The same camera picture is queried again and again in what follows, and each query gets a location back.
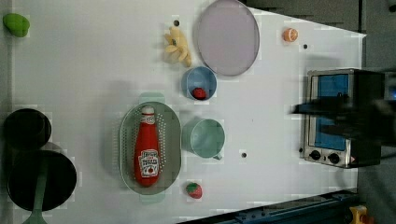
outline white tabletop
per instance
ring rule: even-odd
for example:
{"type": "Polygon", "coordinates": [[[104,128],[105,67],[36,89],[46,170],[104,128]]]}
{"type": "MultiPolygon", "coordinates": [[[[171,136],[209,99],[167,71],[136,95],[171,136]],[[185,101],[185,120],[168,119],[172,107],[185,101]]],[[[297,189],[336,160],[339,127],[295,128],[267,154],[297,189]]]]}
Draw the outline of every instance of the white tabletop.
{"type": "MultiPolygon", "coordinates": [[[[49,116],[50,141],[78,169],[75,192],[44,214],[48,223],[176,223],[357,187],[357,170],[300,159],[302,120],[288,113],[303,100],[308,70],[361,67],[363,35],[252,9],[261,30],[256,62],[241,76],[218,76],[216,96],[197,104],[179,87],[188,68],[164,61],[163,35],[180,20],[192,65],[202,65],[193,34],[211,2],[14,2],[31,29],[13,43],[13,109],[49,116]],[[299,31],[295,43],[282,41],[287,27],[299,31]],[[183,150],[176,182],[153,204],[125,187],[117,160],[120,119],[145,91],[163,93],[182,126],[194,116],[217,119],[227,138],[221,161],[183,150]],[[185,194],[188,180],[201,183],[201,200],[185,194]]],[[[14,208],[14,223],[30,215],[14,208]]]]}

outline toaster oven knob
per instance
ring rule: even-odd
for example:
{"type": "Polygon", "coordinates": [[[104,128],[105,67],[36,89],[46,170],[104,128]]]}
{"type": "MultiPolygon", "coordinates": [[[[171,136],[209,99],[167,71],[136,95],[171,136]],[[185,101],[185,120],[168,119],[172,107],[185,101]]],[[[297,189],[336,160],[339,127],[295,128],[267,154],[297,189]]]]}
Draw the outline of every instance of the toaster oven knob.
{"type": "Polygon", "coordinates": [[[317,161],[318,159],[320,159],[320,153],[316,150],[313,150],[311,152],[311,154],[309,154],[309,156],[314,160],[317,161]]]}
{"type": "Polygon", "coordinates": [[[340,157],[339,157],[337,154],[335,154],[335,153],[331,154],[331,155],[328,156],[327,158],[328,158],[328,159],[330,160],[330,162],[333,163],[333,164],[336,164],[336,163],[338,163],[338,162],[340,161],[340,157]]]}

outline blue bowl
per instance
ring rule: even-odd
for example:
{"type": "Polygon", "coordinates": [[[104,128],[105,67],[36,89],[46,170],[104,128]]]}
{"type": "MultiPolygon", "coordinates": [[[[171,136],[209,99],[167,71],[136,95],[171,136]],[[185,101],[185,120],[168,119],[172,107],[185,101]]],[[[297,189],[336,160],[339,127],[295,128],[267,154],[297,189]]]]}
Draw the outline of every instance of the blue bowl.
{"type": "Polygon", "coordinates": [[[198,100],[192,96],[195,88],[202,88],[206,92],[206,98],[210,99],[216,92],[218,82],[215,73],[207,67],[199,66],[189,70],[181,81],[183,93],[186,97],[198,100]]]}

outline red ketchup bottle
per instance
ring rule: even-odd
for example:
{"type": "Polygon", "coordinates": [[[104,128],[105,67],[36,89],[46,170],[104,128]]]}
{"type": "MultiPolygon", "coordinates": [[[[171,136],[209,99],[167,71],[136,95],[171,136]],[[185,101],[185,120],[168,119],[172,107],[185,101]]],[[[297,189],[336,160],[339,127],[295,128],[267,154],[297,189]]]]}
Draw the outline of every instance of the red ketchup bottle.
{"type": "Polygon", "coordinates": [[[150,187],[158,180],[160,150],[155,127],[154,108],[144,106],[139,134],[134,146],[134,177],[143,187],[150,187]]]}

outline orange fruit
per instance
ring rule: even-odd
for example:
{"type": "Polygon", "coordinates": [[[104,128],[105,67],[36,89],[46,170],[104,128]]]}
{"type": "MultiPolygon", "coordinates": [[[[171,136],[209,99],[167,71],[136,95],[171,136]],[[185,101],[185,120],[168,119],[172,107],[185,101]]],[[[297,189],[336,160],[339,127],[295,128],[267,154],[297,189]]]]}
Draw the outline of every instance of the orange fruit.
{"type": "Polygon", "coordinates": [[[289,28],[283,32],[283,39],[288,42],[294,42],[298,37],[298,32],[293,29],[289,28]]]}

